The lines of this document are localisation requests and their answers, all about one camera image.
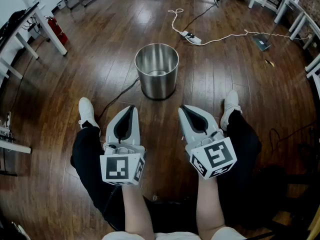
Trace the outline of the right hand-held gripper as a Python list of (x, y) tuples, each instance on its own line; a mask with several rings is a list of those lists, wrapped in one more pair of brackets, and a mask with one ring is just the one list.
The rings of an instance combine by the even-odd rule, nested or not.
[(181, 105), (178, 117), (182, 135), (188, 143), (185, 150), (189, 162), (203, 179), (224, 174), (235, 165), (237, 156), (231, 139), (218, 130), (218, 124), (209, 112), (192, 105)]

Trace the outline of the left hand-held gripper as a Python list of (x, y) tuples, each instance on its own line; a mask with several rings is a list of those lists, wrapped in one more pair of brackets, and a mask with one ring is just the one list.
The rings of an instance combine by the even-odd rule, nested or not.
[(139, 117), (134, 105), (121, 110), (109, 122), (105, 141), (104, 154), (100, 156), (102, 180), (114, 186), (139, 185), (146, 150), (139, 145)]

